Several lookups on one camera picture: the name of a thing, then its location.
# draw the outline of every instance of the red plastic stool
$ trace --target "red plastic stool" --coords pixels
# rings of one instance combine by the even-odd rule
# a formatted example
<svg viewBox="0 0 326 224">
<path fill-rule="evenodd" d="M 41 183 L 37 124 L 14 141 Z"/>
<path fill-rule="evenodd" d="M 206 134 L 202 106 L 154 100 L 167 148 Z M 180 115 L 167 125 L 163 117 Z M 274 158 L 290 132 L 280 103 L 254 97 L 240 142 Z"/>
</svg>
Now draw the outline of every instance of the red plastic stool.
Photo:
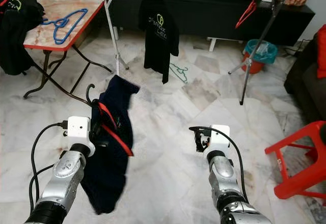
<svg viewBox="0 0 326 224">
<path fill-rule="evenodd" d="M 315 147 L 309 147 L 293 142 L 309 136 Z M 275 152 L 283 182 L 274 188 L 275 195 L 280 199 L 287 199 L 293 195 L 300 194 L 310 197 L 323 199 L 323 205 L 326 206 L 326 194 L 319 192 L 306 191 L 307 188 L 326 180 L 326 121 L 316 121 L 310 123 L 304 128 L 287 138 L 279 141 L 271 147 L 265 149 L 266 154 Z M 281 148 L 292 146 L 302 149 L 308 149 L 307 156 L 312 157 L 315 161 L 311 166 L 289 177 L 286 170 L 286 164 L 281 152 Z"/>
</svg>

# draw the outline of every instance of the black t-shirt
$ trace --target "black t-shirt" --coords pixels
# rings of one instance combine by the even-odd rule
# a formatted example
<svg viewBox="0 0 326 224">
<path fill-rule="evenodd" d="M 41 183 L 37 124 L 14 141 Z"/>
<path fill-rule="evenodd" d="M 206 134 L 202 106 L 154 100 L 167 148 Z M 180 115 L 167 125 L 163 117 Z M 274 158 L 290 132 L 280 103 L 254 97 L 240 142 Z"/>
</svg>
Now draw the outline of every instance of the black t-shirt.
<svg viewBox="0 0 326 224">
<path fill-rule="evenodd" d="M 163 74 L 169 80 L 170 54 L 179 55 L 179 30 L 163 0 L 143 0 L 139 28 L 146 31 L 144 68 Z"/>
</svg>

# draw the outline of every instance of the sofa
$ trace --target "sofa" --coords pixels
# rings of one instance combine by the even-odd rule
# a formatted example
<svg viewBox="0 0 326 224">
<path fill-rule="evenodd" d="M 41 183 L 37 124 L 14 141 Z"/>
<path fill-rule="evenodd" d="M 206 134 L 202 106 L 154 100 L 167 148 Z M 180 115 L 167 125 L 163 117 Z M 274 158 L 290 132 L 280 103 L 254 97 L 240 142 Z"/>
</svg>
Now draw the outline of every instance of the sofa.
<svg viewBox="0 0 326 224">
<path fill-rule="evenodd" d="M 315 35 L 293 64 L 284 83 L 308 122 L 326 120 L 326 78 L 317 78 L 317 49 Z"/>
</svg>

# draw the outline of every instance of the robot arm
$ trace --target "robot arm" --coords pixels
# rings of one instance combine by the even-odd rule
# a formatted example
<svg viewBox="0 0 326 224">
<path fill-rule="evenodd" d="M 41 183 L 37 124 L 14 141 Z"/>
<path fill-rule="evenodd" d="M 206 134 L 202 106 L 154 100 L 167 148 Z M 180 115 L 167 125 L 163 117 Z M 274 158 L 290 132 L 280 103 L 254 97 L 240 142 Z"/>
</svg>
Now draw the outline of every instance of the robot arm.
<svg viewBox="0 0 326 224">
<path fill-rule="evenodd" d="M 53 166 L 53 174 L 42 196 L 25 223 L 61 224 L 69 212 L 79 183 L 84 177 L 86 159 L 95 152 L 88 135 L 90 119 L 71 116 L 68 119 L 69 151 Z"/>
<path fill-rule="evenodd" d="M 208 180 L 221 224 L 271 224 L 241 193 L 232 162 L 227 158 L 229 140 L 214 129 L 227 136 L 230 134 L 230 128 L 224 125 L 213 125 L 212 129 L 203 130 L 190 128 L 195 132 L 197 151 L 203 152 L 209 163 Z"/>
</svg>

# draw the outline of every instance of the navy blue cloth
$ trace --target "navy blue cloth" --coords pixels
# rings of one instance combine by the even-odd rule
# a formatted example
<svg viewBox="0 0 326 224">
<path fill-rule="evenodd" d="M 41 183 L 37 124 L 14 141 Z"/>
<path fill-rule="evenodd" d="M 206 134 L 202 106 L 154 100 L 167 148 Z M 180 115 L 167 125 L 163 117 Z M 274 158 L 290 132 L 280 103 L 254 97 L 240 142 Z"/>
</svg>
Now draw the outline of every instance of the navy blue cloth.
<svg viewBox="0 0 326 224">
<path fill-rule="evenodd" d="M 128 116 L 130 97 L 139 91 L 139 87 L 115 75 L 108 88 L 100 94 L 98 101 L 110 111 L 117 129 L 109 120 L 103 119 L 98 106 L 92 108 L 91 142 L 96 150 L 87 159 L 82 187 L 97 214 L 114 210 L 126 183 L 128 155 L 121 145 L 100 126 L 104 123 L 131 149 L 133 143 L 132 127 Z"/>
</svg>

